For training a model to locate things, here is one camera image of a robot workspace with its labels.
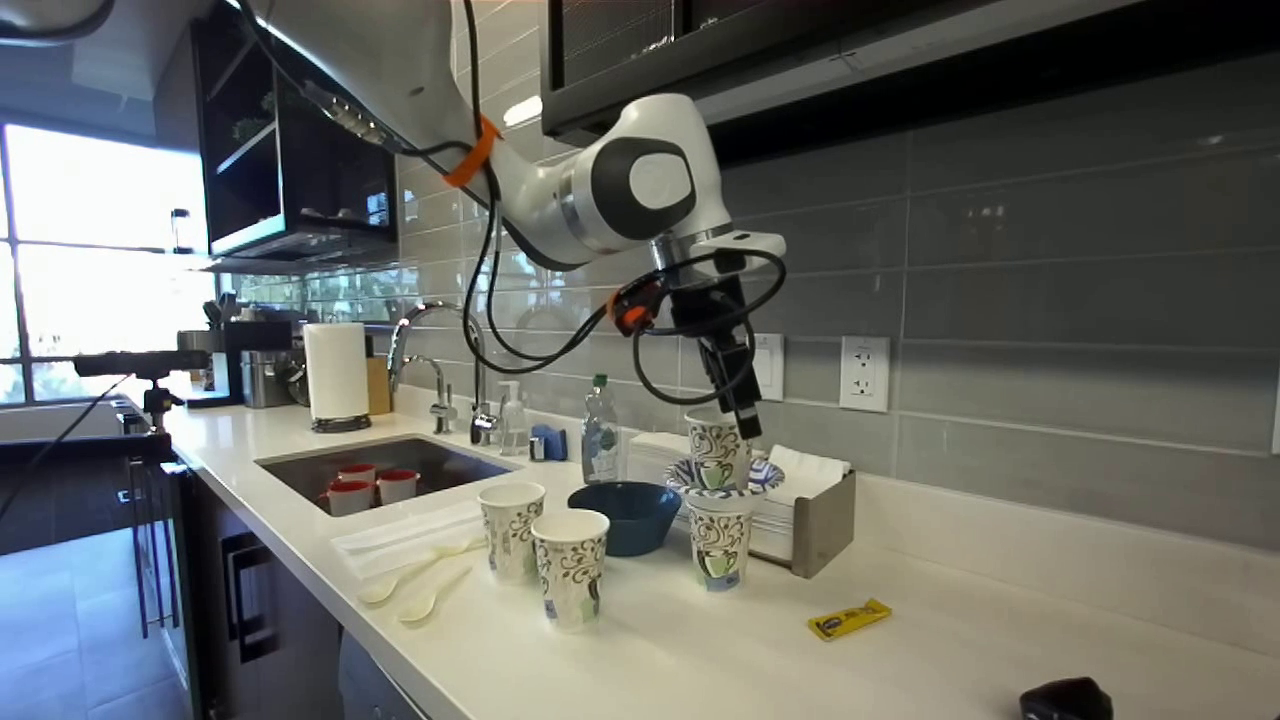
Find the window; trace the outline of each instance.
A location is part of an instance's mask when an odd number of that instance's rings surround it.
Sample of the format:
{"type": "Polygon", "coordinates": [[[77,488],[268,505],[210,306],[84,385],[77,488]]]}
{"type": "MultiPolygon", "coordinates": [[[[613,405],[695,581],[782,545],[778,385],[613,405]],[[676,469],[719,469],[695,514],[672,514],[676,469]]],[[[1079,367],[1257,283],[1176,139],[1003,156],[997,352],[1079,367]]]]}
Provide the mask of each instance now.
{"type": "Polygon", "coordinates": [[[192,150],[8,122],[8,171],[19,238],[172,249],[172,207],[202,229],[192,150]]]}
{"type": "Polygon", "coordinates": [[[70,355],[174,349],[208,322],[210,275],[174,254],[202,244],[197,150],[0,126],[0,405],[96,394],[111,381],[80,381],[70,355]]]}

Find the sink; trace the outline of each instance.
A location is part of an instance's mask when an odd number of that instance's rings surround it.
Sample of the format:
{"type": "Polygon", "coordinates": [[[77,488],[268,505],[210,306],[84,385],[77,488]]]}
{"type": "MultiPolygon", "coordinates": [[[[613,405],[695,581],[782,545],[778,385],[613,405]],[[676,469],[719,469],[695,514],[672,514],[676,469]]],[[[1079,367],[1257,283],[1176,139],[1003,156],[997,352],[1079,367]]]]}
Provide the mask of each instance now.
{"type": "Polygon", "coordinates": [[[313,498],[327,513],[322,488],[343,464],[373,464],[373,469],[414,469],[421,484],[414,495],[430,495],[444,488],[475,484],[488,476],[505,476],[509,469],[488,464],[481,455],[430,442],[430,439],[384,439],[384,442],[354,442],[354,449],[333,449],[333,450],[308,450],[308,455],[278,455],[259,460],[263,471],[271,471],[278,484],[313,498]]]}

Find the yellow object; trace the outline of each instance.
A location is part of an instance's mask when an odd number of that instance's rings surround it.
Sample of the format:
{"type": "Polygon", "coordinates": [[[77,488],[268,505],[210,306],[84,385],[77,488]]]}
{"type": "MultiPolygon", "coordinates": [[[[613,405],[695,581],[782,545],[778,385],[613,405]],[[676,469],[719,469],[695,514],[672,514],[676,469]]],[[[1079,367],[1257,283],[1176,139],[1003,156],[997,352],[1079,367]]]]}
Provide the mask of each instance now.
{"type": "Polygon", "coordinates": [[[891,615],[888,605],[878,600],[868,600],[860,608],[842,608],[842,610],[831,610],[831,615],[817,615],[806,621],[810,635],[820,639],[839,639],[839,635],[853,635],[860,626],[872,626],[872,624],[882,624],[891,615]]]}
{"type": "Polygon", "coordinates": [[[363,370],[368,370],[368,414],[386,414],[394,406],[391,405],[386,360],[384,355],[368,355],[363,370]]]}

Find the bowl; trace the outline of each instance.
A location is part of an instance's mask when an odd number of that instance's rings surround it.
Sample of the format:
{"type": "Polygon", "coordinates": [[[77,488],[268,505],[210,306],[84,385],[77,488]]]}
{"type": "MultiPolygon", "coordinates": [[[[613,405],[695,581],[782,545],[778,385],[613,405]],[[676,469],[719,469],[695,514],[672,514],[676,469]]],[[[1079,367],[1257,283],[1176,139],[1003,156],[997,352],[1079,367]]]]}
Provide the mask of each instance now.
{"type": "Polygon", "coordinates": [[[668,484],[617,478],[576,488],[569,495],[569,508],[590,508],[606,514],[606,554],[645,554],[668,538],[678,513],[678,492],[668,484]]]}

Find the dark cabinet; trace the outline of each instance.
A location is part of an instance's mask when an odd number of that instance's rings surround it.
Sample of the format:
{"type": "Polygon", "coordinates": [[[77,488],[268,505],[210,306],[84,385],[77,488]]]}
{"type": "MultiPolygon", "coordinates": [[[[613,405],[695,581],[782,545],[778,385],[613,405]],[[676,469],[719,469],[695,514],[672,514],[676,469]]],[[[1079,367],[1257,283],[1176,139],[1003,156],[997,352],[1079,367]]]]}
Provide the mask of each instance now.
{"type": "Polygon", "coordinates": [[[184,488],[202,714],[339,720],[339,624],[208,484],[184,488]]]}
{"type": "Polygon", "coordinates": [[[391,260],[391,150],[308,102],[296,69],[278,72],[233,8],[217,5],[192,22],[192,44],[208,252],[308,262],[391,260]]]}
{"type": "Polygon", "coordinates": [[[699,95],[802,44],[957,0],[548,0],[544,126],[599,133],[648,91],[699,95]]]}

